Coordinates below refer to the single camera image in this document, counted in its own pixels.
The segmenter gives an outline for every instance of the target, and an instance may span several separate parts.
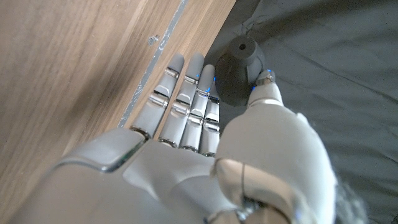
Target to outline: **wooden surface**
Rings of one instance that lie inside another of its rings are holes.
[[[62,155],[118,125],[162,41],[148,38],[162,38],[180,3],[0,2],[0,223]],[[187,2],[132,117],[175,52],[207,53],[233,4]]]

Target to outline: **robot finger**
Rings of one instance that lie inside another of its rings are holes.
[[[200,75],[198,88],[193,98],[190,114],[183,132],[180,148],[189,149],[193,152],[199,151],[201,130],[203,118],[205,116],[208,97],[211,84],[213,83],[215,68],[212,65],[206,65]]]
[[[199,150],[200,154],[207,157],[215,156],[220,141],[219,108],[219,96],[216,91],[215,82],[213,82],[203,118],[204,122]]]
[[[147,139],[153,138],[174,91],[178,76],[184,65],[184,57],[175,54],[164,71],[154,91],[148,97],[144,107],[134,120],[131,129],[143,134]]]
[[[164,127],[159,135],[159,141],[172,147],[179,147],[185,125],[188,120],[193,98],[197,92],[197,85],[203,68],[202,54],[193,54],[180,91],[172,104]]]

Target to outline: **white robotic hand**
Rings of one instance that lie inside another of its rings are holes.
[[[218,95],[214,85],[215,68],[212,65],[203,68],[203,61],[202,54],[195,53],[192,56],[159,141],[171,147],[214,156],[220,140]],[[154,136],[183,64],[183,56],[174,55],[162,79],[134,121],[132,130],[144,134],[147,138]]]
[[[10,223],[332,224],[336,178],[325,147],[284,106],[274,72],[258,76],[246,112],[220,139],[215,69],[202,69],[200,54],[164,114],[182,67],[177,54],[131,129],[66,155]]]

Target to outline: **dark gray object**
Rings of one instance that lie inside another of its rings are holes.
[[[258,75],[265,69],[265,56],[257,42],[242,35],[231,41],[216,64],[216,88],[221,100],[245,105]]]

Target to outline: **gray mat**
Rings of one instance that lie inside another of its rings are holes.
[[[398,2],[238,1],[206,63],[237,35],[262,47],[285,106],[323,139],[370,223],[398,214]],[[244,107],[220,106],[221,128]]]

